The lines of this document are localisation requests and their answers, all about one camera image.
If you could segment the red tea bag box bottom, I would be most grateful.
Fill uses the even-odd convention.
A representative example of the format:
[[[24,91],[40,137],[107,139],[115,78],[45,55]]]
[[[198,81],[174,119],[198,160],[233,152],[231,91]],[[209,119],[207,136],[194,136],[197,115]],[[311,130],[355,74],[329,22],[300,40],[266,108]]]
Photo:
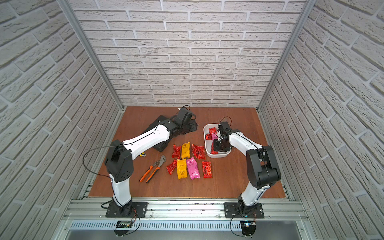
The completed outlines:
[[[211,145],[211,155],[218,155],[218,144],[217,142],[213,142]]]

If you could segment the white plastic storage box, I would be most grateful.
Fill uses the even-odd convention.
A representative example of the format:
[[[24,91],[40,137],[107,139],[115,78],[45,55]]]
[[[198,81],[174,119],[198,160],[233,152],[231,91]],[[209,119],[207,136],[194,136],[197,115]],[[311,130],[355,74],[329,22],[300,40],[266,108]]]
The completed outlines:
[[[218,152],[217,154],[212,154],[211,153],[214,141],[206,139],[206,135],[211,135],[210,132],[209,132],[209,129],[216,128],[216,130],[218,130],[219,129],[218,125],[219,125],[218,123],[207,124],[203,128],[204,140],[205,140],[205,149],[206,149],[207,155],[210,158],[224,158],[224,157],[228,156],[231,153],[231,150],[229,152]]]

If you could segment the red tea bag end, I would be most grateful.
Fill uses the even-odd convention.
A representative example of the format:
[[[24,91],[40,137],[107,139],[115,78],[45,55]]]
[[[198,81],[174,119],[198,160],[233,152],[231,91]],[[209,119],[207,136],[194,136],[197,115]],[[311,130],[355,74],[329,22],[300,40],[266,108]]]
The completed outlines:
[[[215,135],[216,137],[218,136],[217,135],[217,128],[216,127],[213,127],[213,128],[210,128],[209,129],[209,135],[212,137],[213,135]]]

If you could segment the pink foil tea bag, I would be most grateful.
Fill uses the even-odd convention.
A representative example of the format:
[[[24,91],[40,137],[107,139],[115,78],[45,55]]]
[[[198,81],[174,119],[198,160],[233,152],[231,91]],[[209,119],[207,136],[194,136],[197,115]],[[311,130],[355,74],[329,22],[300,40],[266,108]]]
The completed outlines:
[[[194,158],[190,158],[187,160],[187,169],[191,180],[200,178],[198,163]]]

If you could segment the yellow foil tea bag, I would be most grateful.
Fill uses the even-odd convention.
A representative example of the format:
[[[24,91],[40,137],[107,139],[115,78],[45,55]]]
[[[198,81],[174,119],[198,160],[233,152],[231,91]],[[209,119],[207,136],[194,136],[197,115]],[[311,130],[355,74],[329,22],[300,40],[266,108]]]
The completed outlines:
[[[188,177],[186,159],[177,160],[177,175],[179,180]]]

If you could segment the red foil tea bag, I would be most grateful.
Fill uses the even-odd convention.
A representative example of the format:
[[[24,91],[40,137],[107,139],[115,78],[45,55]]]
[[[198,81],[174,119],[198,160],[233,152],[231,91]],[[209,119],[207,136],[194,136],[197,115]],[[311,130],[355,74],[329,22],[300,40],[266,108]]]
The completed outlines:
[[[174,172],[174,170],[177,168],[177,159],[174,159],[171,164],[167,166],[167,171],[170,175]]]

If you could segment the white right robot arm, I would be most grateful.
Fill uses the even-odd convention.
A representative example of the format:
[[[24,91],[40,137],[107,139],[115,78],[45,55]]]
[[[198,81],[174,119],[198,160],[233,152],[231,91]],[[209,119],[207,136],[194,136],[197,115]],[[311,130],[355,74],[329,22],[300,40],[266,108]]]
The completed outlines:
[[[271,146],[263,146],[247,138],[239,130],[231,129],[228,122],[218,124],[219,138],[214,140],[214,151],[228,152],[238,149],[247,162],[249,183],[241,193],[237,212],[245,215],[257,208],[266,190],[281,180],[279,164]]]

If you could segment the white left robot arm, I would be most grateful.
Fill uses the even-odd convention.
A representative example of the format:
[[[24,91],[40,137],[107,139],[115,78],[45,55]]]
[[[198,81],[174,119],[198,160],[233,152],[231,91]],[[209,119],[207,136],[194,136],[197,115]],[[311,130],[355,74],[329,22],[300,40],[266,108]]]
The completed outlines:
[[[196,115],[183,106],[171,118],[159,116],[141,135],[123,142],[113,141],[105,159],[114,193],[113,203],[120,208],[132,204],[130,177],[134,172],[133,160],[150,148],[162,152],[172,138],[197,129]]]

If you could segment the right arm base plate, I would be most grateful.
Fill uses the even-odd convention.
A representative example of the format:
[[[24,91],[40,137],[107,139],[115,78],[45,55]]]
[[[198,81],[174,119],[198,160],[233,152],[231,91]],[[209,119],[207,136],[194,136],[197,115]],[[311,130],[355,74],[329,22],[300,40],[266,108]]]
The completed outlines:
[[[261,203],[252,206],[245,206],[241,202],[224,203],[224,213],[227,219],[231,218],[247,218],[247,219],[264,219],[264,210]]]

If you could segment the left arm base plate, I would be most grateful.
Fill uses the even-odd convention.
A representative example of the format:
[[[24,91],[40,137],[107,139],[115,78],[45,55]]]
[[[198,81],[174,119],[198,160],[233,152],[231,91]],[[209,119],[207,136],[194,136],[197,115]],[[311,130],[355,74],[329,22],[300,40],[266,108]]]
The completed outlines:
[[[144,218],[147,207],[148,202],[131,202],[120,207],[112,201],[107,208],[106,218],[132,218],[135,215],[139,218]]]

